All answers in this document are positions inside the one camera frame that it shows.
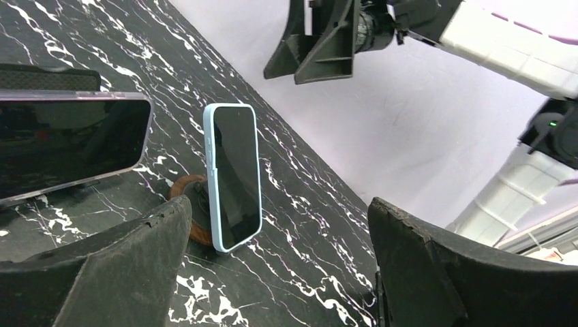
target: black phone screen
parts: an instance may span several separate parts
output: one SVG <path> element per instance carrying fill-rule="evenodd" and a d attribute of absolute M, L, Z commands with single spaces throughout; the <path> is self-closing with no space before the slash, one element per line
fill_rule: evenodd
<path fill-rule="evenodd" d="M 234 247 L 260 227 L 260 186 L 254 114 L 219 107 L 213 113 L 215 166 L 223 246 Z"/>
<path fill-rule="evenodd" d="M 145 100 L 0 102 L 0 200 L 130 168 L 149 126 Z"/>

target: black plastic bracket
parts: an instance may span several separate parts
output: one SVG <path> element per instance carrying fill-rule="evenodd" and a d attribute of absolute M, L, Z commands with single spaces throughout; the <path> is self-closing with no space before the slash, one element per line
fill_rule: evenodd
<path fill-rule="evenodd" d="M 294 74 L 295 84 L 350 78 L 360 0 L 311 0 L 312 35 L 305 34 L 305 4 L 290 0 L 288 21 L 264 69 L 265 79 Z"/>
<path fill-rule="evenodd" d="M 578 169 L 578 102 L 548 99 L 528 123 L 520 142 Z"/>

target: white wall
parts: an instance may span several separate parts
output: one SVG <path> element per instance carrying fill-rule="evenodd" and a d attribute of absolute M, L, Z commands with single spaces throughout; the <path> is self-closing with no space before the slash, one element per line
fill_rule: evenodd
<path fill-rule="evenodd" d="M 357 55 L 349 80 L 264 80 L 289 0 L 171 2 L 364 201 L 380 196 L 437 225 L 493 176 L 544 100 L 413 40 Z M 576 190 L 558 190 L 556 207 Z"/>

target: table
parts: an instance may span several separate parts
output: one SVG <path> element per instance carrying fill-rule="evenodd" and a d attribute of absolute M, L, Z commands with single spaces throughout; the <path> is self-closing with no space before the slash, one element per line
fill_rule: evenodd
<path fill-rule="evenodd" d="M 103 91 L 146 93 L 156 109 L 134 171 L 0 213 L 0 260 L 166 201 L 178 177 L 204 174 L 205 105 L 243 102 L 258 119 L 263 230 L 230 257 L 190 242 L 168 324 L 371 326 L 366 206 L 167 1 L 0 0 L 0 45 L 0 61 L 95 69 Z"/>

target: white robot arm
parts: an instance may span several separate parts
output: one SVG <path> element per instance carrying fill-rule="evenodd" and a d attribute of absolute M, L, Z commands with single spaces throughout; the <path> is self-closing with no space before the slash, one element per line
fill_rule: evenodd
<path fill-rule="evenodd" d="M 546 35 L 468 0 L 311 0 L 309 7 L 306 35 L 303 0 L 291 0 L 265 78 L 349 78 L 356 53 L 411 37 L 550 97 L 500 171 L 447 229 L 494 246 L 578 169 L 578 40 Z"/>
<path fill-rule="evenodd" d="M 464 0 L 439 45 L 548 97 L 578 97 L 578 40 L 541 33 Z"/>
<path fill-rule="evenodd" d="M 578 98 L 578 41 L 546 35 L 467 0 L 452 2 L 459 4 L 438 39 L 427 40 L 411 30 L 408 35 L 433 41 L 440 49 L 551 98 L 528 126 L 542 136 L 526 138 L 526 142 L 522 137 L 498 173 L 447 226 L 456 234 L 494 246 L 509 230 L 516 230 L 515 224 L 534 205 L 543 204 L 550 190 L 575 173 L 573 161 L 578 153 L 571 148 L 578 135 L 562 146 L 564 159 L 550 152 L 552 146 L 536 151 L 536 140 L 560 143 L 555 129 L 566 129 L 563 134 L 574 130 L 576 118 L 570 116 L 578 109 L 573 101 Z"/>

